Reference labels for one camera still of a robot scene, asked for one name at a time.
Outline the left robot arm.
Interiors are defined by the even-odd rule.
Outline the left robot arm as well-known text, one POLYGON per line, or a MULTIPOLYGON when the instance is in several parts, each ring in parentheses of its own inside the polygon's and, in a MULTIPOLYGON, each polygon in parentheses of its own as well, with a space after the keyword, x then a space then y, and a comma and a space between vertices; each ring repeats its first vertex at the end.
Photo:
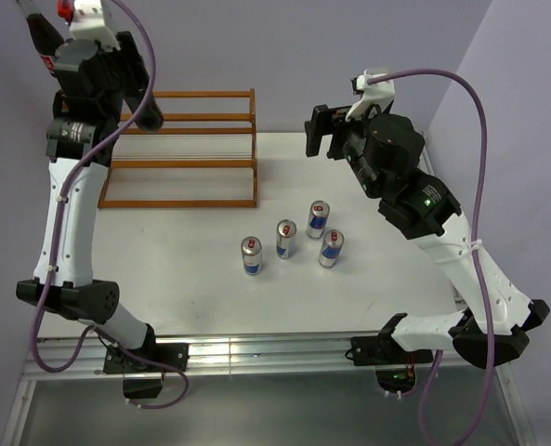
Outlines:
POLYGON ((127 123, 146 133, 164 124, 134 37, 119 32, 116 38, 118 46, 110 50, 95 39, 73 38, 57 51, 60 89, 46 131, 46 233, 33 276, 18 282, 16 296, 35 307, 30 331, 35 357, 43 317, 52 313, 100 330, 125 349, 130 365, 148 371, 159 359, 152 327, 120 304, 116 282, 94 279, 92 267, 98 199, 124 130, 123 107, 133 114, 127 123))

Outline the cola bottle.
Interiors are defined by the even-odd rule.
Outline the cola bottle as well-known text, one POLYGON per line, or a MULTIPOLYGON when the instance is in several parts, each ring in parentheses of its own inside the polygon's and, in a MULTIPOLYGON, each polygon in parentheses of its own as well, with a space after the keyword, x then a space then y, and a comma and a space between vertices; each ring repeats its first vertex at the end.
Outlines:
POLYGON ((33 0, 17 0, 23 17, 28 24, 34 48, 48 72, 55 77, 56 53, 64 44, 59 31, 45 18, 33 0))
MULTIPOLYGON (((136 111, 144 96, 145 92, 143 90, 138 91, 135 96, 125 96, 125 103, 132 113, 136 111)), ((146 133, 157 132, 163 127, 164 116, 153 94, 150 95, 149 100, 135 120, 135 124, 146 133)))

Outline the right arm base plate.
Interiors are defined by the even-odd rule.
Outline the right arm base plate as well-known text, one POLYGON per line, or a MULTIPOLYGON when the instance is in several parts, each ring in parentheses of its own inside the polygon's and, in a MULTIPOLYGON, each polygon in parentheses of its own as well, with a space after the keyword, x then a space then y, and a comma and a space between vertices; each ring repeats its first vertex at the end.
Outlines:
POLYGON ((345 357, 355 366, 416 365, 433 361, 431 350, 406 351, 386 334, 351 337, 345 357))

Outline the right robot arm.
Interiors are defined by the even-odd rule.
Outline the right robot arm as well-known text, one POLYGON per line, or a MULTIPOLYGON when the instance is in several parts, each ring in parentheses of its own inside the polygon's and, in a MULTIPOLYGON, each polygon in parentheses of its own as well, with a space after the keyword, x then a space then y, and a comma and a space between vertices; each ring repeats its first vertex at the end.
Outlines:
POLYGON ((305 123, 306 154, 318 155, 321 140, 332 138, 327 156, 346 160, 367 197, 406 240, 440 267, 466 306, 451 314, 394 315, 375 336, 351 340, 355 365, 430 363, 435 350, 453 350, 485 368, 488 347, 496 366, 521 356, 528 331, 540 326, 550 308, 530 299, 507 279, 479 241, 448 187, 418 166, 425 140, 407 117, 367 108, 348 117, 347 107, 319 105, 305 123))

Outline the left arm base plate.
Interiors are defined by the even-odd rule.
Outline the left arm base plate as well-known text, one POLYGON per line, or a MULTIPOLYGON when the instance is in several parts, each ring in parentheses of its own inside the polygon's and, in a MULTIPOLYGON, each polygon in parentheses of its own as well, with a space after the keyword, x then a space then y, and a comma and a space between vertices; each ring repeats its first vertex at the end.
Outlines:
MULTIPOLYGON (((158 344, 151 359, 181 372, 185 372, 189 358, 189 345, 185 343, 158 344)), ((103 365, 105 374, 159 373, 162 369, 127 357, 119 348, 108 347, 103 365)))

